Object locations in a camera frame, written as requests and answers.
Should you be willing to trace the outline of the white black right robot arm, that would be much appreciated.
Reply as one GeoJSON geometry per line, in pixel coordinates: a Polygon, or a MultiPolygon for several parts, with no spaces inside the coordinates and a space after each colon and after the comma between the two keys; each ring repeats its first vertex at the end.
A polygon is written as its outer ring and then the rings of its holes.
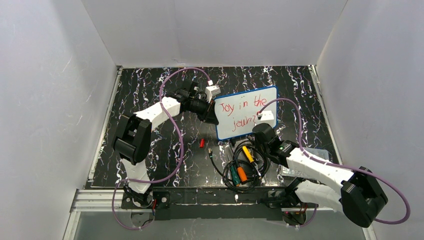
{"type": "Polygon", "coordinates": [[[295,198],[303,203],[315,203],[342,212],[351,222],[367,228],[388,203],[388,198],[371,171],[332,166],[290,140],[280,140],[267,123],[253,127],[255,145],[273,163],[302,172],[317,183],[301,180],[290,187],[295,198]]]}

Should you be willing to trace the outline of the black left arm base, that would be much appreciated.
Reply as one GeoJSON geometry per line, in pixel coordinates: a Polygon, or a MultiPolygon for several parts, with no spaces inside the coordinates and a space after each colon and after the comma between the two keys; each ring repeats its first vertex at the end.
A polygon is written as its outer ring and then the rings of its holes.
{"type": "Polygon", "coordinates": [[[120,223],[121,226],[128,230],[142,230],[149,226],[156,218],[156,210],[168,209],[170,207],[171,193],[167,189],[148,188],[145,193],[137,193],[128,185],[123,187],[123,198],[121,209],[132,210],[146,210],[146,212],[137,212],[137,214],[148,214],[148,218],[143,223],[133,223],[132,226],[126,226],[120,223]]]}

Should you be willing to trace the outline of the red marker cap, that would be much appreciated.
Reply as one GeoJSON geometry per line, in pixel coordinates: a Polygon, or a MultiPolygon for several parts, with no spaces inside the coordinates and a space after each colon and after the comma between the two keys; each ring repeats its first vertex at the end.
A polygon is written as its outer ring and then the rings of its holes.
{"type": "Polygon", "coordinates": [[[200,147],[200,148],[204,148],[204,146],[205,146],[205,139],[204,139],[204,138],[202,138],[202,139],[200,140],[199,147],[200,147]]]}

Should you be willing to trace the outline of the blue framed whiteboard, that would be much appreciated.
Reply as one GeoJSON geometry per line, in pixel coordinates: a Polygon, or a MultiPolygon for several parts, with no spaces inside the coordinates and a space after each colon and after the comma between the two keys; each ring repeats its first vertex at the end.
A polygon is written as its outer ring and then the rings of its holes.
{"type": "Polygon", "coordinates": [[[253,127],[260,123],[257,113],[265,105],[268,107],[264,111],[272,111],[275,117],[273,122],[266,123],[275,127],[278,123],[278,103],[271,101],[278,97],[278,88],[272,85],[215,98],[215,113],[219,120],[217,139],[223,141],[250,134],[253,127]]]}

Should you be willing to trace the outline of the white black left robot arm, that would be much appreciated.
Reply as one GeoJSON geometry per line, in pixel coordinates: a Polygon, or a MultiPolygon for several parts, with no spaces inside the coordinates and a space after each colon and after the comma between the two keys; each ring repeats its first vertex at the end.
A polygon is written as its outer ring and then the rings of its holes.
{"type": "Polygon", "coordinates": [[[214,97],[220,92],[212,81],[201,91],[197,82],[186,80],[182,87],[167,93],[151,107],[120,117],[112,148],[124,165],[131,193],[144,195],[151,186],[144,160],[150,151],[152,131],[184,112],[196,114],[204,123],[218,125],[214,97]]]}

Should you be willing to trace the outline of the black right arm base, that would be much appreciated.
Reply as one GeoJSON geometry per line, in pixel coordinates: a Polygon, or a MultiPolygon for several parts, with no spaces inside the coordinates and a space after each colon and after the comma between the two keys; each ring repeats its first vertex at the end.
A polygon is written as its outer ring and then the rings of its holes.
{"type": "Polygon", "coordinates": [[[315,217],[318,204],[301,201],[293,190],[268,191],[260,203],[270,209],[291,208],[294,210],[282,210],[282,218],[286,225],[294,228],[307,226],[315,217]]]}

